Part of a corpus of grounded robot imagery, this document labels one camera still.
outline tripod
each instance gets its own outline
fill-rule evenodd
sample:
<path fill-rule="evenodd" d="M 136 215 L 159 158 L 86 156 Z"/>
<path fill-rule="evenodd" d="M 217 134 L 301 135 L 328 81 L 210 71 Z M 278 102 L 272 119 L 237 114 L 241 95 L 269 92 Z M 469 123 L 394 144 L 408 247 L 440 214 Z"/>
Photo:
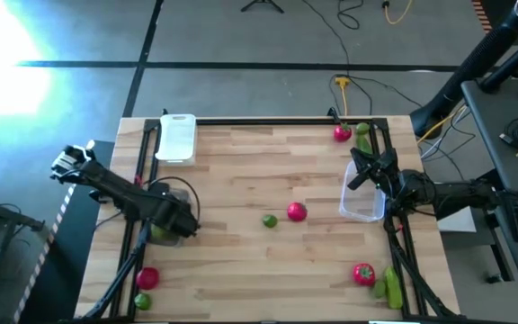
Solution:
<path fill-rule="evenodd" d="M 272 6 L 275 7 L 275 9 L 277 9 L 278 12 L 280 12 L 281 14 L 285 14 L 283 9 L 281 9 L 273 0 L 253 0 L 248 5 L 246 5 L 243 8 L 241 8 L 241 13 L 246 12 L 247 9 L 249 9 L 252 5 L 257 4 L 257 3 L 263 3 L 263 4 L 272 5 Z"/>

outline green fruit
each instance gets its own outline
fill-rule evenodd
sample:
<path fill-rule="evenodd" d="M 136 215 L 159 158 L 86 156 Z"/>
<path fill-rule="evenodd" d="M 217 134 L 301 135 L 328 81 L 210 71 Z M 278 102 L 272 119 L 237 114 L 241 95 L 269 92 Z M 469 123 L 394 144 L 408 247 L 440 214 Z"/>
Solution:
<path fill-rule="evenodd" d="M 392 310 L 400 310 L 403 307 L 403 293 L 401 293 L 399 278 L 393 266 L 385 269 L 385 284 L 387 285 L 388 307 Z"/>
<path fill-rule="evenodd" d="M 273 215 L 265 215 L 263 216 L 263 225 L 272 229 L 277 225 L 277 217 Z"/>
<path fill-rule="evenodd" d="M 151 238 L 153 239 L 165 239 L 167 235 L 167 231 L 156 226 L 155 224 L 151 224 Z"/>
<path fill-rule="evenodd" d="M 373 285 L 372 293 L 373 296 L 377 299 L 383 298 L 387 293 L 387 286 L 385 285 L 385 282 L 382 280 L 378 280 L 377 282 L 375 282 L 375 284 Z"/>
<path fill-rule="evenodd" d="M 371 127 L 369 127 L 368 123 L 362 122 L 360 124 L 357 124 L 357 127 L 355 128 L 355 132 L 357 133 L 357 135 L 365 135 L 369 132 L 370 128 Z"/>
<path fill-rule="evenodd" d="M 133 301 L 140 310 L 146 311 L 151 308 L 151 297 L 146 293 L 138 293 Z"/>
<path fill-rule="evenodd" d="M 367 154 L 373 154 L 373 148 L 369 145 L 369 141 L 365 138 L 365 135 L 357 135 L 357 140 L 355 141 L 357 144 L 357 148 Z"/>

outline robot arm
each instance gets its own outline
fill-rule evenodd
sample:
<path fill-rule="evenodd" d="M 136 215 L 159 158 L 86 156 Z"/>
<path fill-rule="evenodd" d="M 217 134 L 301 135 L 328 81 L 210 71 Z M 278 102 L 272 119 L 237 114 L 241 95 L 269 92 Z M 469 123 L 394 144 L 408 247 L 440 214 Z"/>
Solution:
<path fill-rule="evenodd" d="M 89 185 L 100 195 L 112 198 L 128 219 L 149 221 L 185 238 L 195 235 L 200 227 L 191 205 L 171 195 L 166 184 L 153 184 L 144 190 L 141 184 L 133 184 L 102 166 L 90 149 L 66 146 L 51 170 L 51 178 L 61 184 Z"/>

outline plug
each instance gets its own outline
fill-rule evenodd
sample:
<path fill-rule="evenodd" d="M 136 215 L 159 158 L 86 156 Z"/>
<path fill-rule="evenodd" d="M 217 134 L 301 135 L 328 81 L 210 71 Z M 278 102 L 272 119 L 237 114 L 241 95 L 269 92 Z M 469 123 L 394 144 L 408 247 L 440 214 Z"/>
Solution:
<path fill-rule="evenodd" d="M 508 135 L 501 134 L 501 135 L 499 135 L 499 139 L 501 139 L 503 142 L 507 143 L 510 146 L 514 146 L 513 139 Z"/>

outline red tomato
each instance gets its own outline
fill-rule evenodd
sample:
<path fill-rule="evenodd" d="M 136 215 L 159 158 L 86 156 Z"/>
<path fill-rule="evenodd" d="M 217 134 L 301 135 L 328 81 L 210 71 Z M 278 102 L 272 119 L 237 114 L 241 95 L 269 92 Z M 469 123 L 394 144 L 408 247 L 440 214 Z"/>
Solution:
<path fill-rule="evenodd" d="M 349 127 L 349 125 L 346 123 L 342 123 L 341 125 L 337 125 L 337 127 L 335 127 L 333 137 L 336 141 L 342 142 L 350 139 L 352 134 L 353 131 L 351 130 L 351 127 Z"/>
<path fill-rule="evenodd" d="M 159 272 L 153 267 L 146 266 L 137 274 L 137 286 L 143 290 L 155 288 L 159 283 Z"/>
<path fill-rule="evenodd" d="M 353 268 L 353 280 L 360 285 L 373 286 L 375 284 L 375 270 L 370 264 L 358 264 Z"/>
<path fill-rule="evenodd" d="M 292 221 L 303 221 L 307 218 L 307 208 L 301 202 L 292 202 L 287 208 L 287 216 Z"/>

